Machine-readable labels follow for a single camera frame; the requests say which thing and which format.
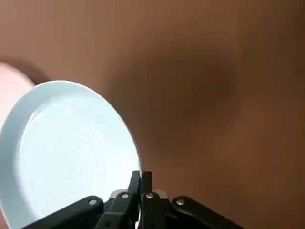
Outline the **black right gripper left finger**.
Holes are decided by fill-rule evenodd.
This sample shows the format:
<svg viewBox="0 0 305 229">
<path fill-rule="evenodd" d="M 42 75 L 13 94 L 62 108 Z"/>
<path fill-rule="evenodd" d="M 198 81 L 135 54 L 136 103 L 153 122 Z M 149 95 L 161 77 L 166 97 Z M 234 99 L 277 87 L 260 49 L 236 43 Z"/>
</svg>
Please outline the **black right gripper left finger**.
<svg viewBox="0 0 305 229">
<path fill-rule="evenodd" d="M 27 226 L 25 229 L 135 229 L 139 216 L 140 171 L 133 171 L 127 189 L 104 202 L 88 196 Z"/>
</svg>

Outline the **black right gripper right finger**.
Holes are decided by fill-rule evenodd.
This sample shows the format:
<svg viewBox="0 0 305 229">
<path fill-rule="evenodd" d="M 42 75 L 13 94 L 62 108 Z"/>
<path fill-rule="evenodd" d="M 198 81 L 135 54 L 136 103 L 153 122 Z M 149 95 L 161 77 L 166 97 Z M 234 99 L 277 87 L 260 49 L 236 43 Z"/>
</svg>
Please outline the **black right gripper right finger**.
<svg viewBox="0 0 305 229">
<path fill-rule="evenodd" d="M 142 229 L 241 229 L 237 223 L 187 196 L 172 200 L 152 189 L 153 173 L 141 179 Z"/>
</svg>

